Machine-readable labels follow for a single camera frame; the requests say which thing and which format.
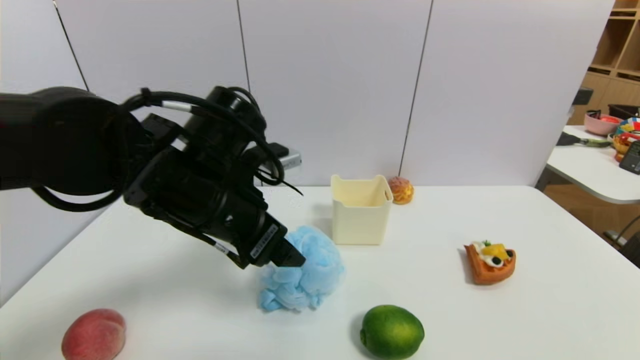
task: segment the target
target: cream plastic basket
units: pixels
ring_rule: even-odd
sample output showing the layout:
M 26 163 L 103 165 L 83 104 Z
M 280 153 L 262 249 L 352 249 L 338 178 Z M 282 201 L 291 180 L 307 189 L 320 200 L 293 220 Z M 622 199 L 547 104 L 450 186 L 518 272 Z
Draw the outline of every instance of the cream plastic basket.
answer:
M 385 238 L 393 194 L 387 180 L 343 180 L 331 176 L 333 242 L 338 245 L 380 245 Z

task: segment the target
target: lime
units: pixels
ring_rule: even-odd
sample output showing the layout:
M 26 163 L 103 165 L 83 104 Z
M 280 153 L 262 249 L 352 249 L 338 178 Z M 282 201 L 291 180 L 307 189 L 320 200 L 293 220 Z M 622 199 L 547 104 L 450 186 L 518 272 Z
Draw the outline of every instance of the lime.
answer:
M 362 320 L 360 341 L 381 359 L 406 359 L 418 351 L 423 339 L 420 320 L 401 307 L 376 306 Z

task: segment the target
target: white table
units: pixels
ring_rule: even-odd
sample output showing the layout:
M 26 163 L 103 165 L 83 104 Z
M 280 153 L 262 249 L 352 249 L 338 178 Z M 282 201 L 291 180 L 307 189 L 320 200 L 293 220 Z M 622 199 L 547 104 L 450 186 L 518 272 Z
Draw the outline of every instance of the white table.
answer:
M 565 126 L 564 131 L 579 138 L 605 139 L 587 133 L 584 126 Z M 547 168 L 604 201 L 639 203 L 640 176 L 621 169 L 613 158 L 615 154 L 612 147 L 557 146 L 547 161 Z
M 302 191 L 264 189 L 290 229 L 329 228 L 329 189 Z M 518 254 L 494 286 L 470 282 L 463 245 L 483 239 Z M 360 321 L 379 304 L 422 320 L 414 359 L 640 357 L 640 270 L 533 188 L 417 187 L 383 245 L 340 251 L 345 283 L 317 311 L 266 314 L 258 269 L 120 201 L 0 308 L 2 359 L 62 359 L 67 327 L 98 307 L 127 320 L 117 360 L 366 359 Z

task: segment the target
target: blue mesh sponge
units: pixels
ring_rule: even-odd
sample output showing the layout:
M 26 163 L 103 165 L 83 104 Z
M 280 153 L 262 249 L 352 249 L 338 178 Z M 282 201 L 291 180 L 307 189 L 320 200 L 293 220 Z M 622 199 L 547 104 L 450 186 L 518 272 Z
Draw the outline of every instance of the blue mesh sponge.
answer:
M 310 226 L 287 234 L 287 240 L 307 261 L 300 268 L 265 266 L 260 274 L 260 307 L 266 311 L 315 309 L 340 284 L 344 274 L 340 252 L 327 235 Z

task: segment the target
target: white wall panel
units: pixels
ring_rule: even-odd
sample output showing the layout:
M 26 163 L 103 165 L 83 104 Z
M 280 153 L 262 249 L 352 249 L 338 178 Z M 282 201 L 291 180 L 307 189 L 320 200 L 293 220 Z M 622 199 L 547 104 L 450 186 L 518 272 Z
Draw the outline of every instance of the white wall panel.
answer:
M 58 7 L 89 89 L 109 100 L 142 87 L 205 97 L 215 85 L 247 85 L 236 0 L 58 0 Z
M 302 153 L 294 184 L 399 172 L 430 1 L 240 0 L 267 139 Z
M 51 0 L 3 0 L 0 26 L 0 92 L 84 88 Z M 54 209 L 28 189 L 0 192 L 0 304 L 100 212 Z
M 612 5 L 434 0 L 401 175 L 533 185 Z

